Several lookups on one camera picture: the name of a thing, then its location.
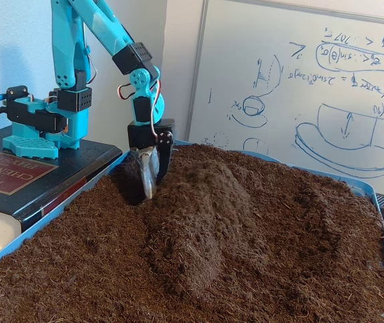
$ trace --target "whiteboard drawing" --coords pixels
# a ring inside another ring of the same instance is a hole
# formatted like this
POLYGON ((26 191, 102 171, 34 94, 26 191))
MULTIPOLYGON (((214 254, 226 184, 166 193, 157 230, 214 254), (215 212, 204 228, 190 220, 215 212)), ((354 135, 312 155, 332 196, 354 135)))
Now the whiteboard drawing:
POLYGON ((234 101, 227 115, 229 120, 248 128, 261 128, 267 124, 267 117, 263 115, 265 104, 261 98, 271 94, 280 85, 284 69, 276 55, 266 62, 259 59, 257 64, 257 78, 253 82, 255 94, 245 98, 243 105, 234 101))
POLYGON ((367 116, 322 104, 317 124, 296 127, 296 144, 318 162, 356 178, 384 176, 384 147, 373 145, 380 116, 367 116))
POLYGON ((268 147, 264 141, 258 138, 248 138, 243 143, 243 150, 252 151, 253 153, 263 153, 268 155, 268 147))
POLYGON ((384 54, 347 44, 324 42, 316 48, 320 67, 333 72, 384 72, 384 54))
POLYGON ((204 138, 201 143, 211 147, 225 148, 229 144, 229 138, 224 133, 215 133, 211 138, 204 138))

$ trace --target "soil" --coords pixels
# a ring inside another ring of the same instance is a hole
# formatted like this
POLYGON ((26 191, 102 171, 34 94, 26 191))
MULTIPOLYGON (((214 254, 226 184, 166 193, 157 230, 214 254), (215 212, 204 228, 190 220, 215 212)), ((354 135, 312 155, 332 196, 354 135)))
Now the soil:
POLYGON ((0 261, 0 322, 384 322, 380 214, 348 186, 178 147, 128 159, 0 261))

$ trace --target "teal robot base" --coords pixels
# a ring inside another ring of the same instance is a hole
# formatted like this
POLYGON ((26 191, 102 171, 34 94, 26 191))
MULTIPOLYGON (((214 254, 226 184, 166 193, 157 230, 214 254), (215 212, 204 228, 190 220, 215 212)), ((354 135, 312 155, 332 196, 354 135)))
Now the teal robot base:
MULTIPOLYGON (((17 93, 24 88, 10 91, 17 93)), ((58 101, 38 100, 32 96, 13 98, 7 105, 10 120, 34 121, 34 125, 13 121, 12 135, 3 139, 3 148, 18 157, 57 159, 60 149, 79 149, 79 141, 88 134, 88 108, 78 112, 61 110, 58 101)))

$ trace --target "teal robotic arm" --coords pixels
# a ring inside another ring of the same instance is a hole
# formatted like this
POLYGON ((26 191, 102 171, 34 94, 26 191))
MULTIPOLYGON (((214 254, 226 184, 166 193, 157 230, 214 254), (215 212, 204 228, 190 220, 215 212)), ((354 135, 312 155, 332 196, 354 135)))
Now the teal robotic arm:
POLYGON ((123 75, 129 75, 135 91, 131 97, 133 122, 128 126, 129 146, 140 165, 146 196, 151 199, 156 184, 168 171, 173 146, 174 121, 162 119, 164 98, 160 72, 142 43, 136 43, 115 17, 105 0, 51 0, 53 15, 53 60, 58 88, 39 100, 24 85, 0 95, 12 121, 12 136, 3 147, 20 157, 58 157, 60 149, 78 149, 88 134, 93 62, 86 44, 84 24, 113 58, 123 75))
MULTIPOLYGON (((155 85, 160 73, 151 63, 152 56, 145 46, 134 43, 105 0, 51 0, 51 7, 57 85, 61 89, 72 89, 77 83, 77 70, 85 71, 86 82, 90 82, 91 60, 84 36, 85 23, 110 53, 121 73, 131 75, 131 85, 136 88, 132 97, 135 121, 150 124, 150 111, 146 109, 151 109, 156 101, 159 86, 155 85)), ((154 123, 160 121, 163 113, 164 99, 159 96, 152 115, 154 123)))

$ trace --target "white wall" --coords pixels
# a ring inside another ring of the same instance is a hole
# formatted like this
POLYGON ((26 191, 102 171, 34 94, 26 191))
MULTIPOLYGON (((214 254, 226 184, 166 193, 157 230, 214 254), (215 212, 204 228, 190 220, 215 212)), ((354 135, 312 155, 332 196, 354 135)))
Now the white wall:
MULTIPOLYGON (((286 0, 278 2, 384 17, 384 0, 286 0)), ((167 116, 176 119, 180 139, 186 139, 202 6, 203 0, 168 0, 163 88, 167 116)))
POLYGON ((44 98, 55 86, 50 1, 0 0, 0 93, 17 85, 44 98))
MULTIPOLYGON (((162 64, 166 0, 107 0, 137 42, 144 42, 162 64)), ((88 32, 98 78, 92 84, 93 104, 86 139, 128 149, 127 125, 132 121, 130 101, 120 101, 117 87, 127 83, 95 37, 88 32)), ((0 0, 0 93, 7 87, 27 85, 38 98, 45 98, 55 84, 51 51, 51 2, 49 0, 0 0)), ((0 116, 0 128, 9 125, 0 116)))

